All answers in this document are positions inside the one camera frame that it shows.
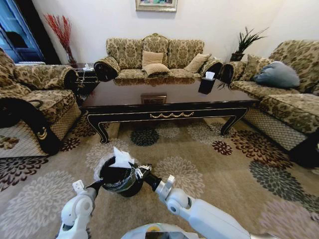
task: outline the floor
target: floor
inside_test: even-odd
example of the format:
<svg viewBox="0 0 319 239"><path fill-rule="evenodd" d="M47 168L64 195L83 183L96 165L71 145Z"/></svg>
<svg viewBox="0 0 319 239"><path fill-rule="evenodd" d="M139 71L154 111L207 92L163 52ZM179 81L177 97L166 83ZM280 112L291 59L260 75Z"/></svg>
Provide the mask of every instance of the floor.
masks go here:
<svg viewBox="0 0 319 239"><path fill-rule="evenodd" d="M245 229L270 232L282 239L319 235L319 175L288 160L287 155L244 122L228 136L225 119L167 120L106 124L111 141L99 136L82 117L52 157L0 159L0 231L6 239L55 238L60 213L75 193L72 182L93 182L101 157L113 146L139 163L151 163L175 187L231 214ZM175 224L151 188L124 198L100 190L88 232L93 239L117 239L148 223Z"/></svg>

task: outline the patterned rug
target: patterned rug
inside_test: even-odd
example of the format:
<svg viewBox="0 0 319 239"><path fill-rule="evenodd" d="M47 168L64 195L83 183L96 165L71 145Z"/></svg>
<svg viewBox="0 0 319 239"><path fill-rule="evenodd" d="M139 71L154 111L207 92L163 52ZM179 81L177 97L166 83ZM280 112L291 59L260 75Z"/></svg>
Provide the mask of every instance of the patterned rug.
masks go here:
<svg viewBox="0 0 319 239"><path fill-rule="evenodd" d="M113 146L151 163L163 179L231 214L245 229L282 239L319 235L319 175L288 160L259 132L238 122L220 136L225 119L104 124L111 141L85 118L52 157L0 159L0 233L6 239L54 239L64 204L75 196L72 182L93 181L94 168ZM93 239L118 239L149 223L187 222L170 214L144 184L132 198L100 190L88 232Z"/></svg>

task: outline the coffee table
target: coffee table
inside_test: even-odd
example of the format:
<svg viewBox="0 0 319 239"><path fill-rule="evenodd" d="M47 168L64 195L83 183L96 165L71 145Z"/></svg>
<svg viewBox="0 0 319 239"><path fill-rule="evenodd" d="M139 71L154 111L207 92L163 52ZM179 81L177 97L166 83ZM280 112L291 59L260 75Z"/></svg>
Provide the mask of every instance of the coffee table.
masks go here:
<svg viewBox="0 0 319 239"><path fill-rule="evenodd" d="M100 82L81 108L88 111L87 120L100 135L101 143L109 142L101 124L104 122L230 117L221 128L221 135L227 135L258 100L245 92L219 87L220 83L217 79L191 80L152 86L136 82L119 85L111 80ZM149 104L142 104L142 95Z"/></svg>

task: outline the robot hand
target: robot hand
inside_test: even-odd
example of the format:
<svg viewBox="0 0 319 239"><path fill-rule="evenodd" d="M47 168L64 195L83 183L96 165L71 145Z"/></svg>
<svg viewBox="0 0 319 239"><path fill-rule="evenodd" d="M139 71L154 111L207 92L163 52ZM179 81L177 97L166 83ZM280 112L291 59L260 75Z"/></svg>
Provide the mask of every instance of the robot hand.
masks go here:
<svg viewBox="0 0 319 239"><path fill-rule="evenodd" d="M77 196L68 201L62 209L62 225L57 239L88 239L86 226L90 221L101 182L95 182L87 188L82 180L72 184Z"/></svg>

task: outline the vase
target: vase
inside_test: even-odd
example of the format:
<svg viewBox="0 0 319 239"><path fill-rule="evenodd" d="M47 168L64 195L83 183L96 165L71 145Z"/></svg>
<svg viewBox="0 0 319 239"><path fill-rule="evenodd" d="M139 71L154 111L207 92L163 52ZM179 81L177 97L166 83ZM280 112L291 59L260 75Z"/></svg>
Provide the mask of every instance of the vase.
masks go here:
<svg viewBox="0 0 319 239"><path fill-rule="evenodd" d="M71 51L71 48L70 46L66 46L65 47L65 51L66 51L66 54L68 56L68 62L71 66L76 66L76 60L74 60L73 58L73 55L72 55L72 51Z"/></svg>
<svg viewBox="0 0 319 239"><path fill-rule="evenodd" d="M242 53L233 53L231 54L230 61L240 61L243 58L244 54Z"/></svg>

